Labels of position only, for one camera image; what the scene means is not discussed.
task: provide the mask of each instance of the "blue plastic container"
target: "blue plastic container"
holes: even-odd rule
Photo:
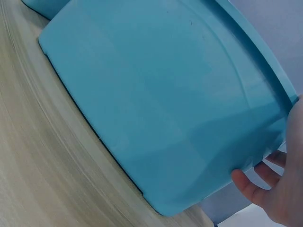
[[[54,16],[70,1],[70,0],[22,0],[24,4],[40,13],[42,16],[53,19]]]
[[[39,42],[163,215],[276,150],[297,100],[272,52],[226,0],[72,0]]]

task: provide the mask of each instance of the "wooden table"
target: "wooden table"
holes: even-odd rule
[[[47,23],[0,0],[0,226],[213,226],[198,206],[167,218],[144,200],[43,55]]]

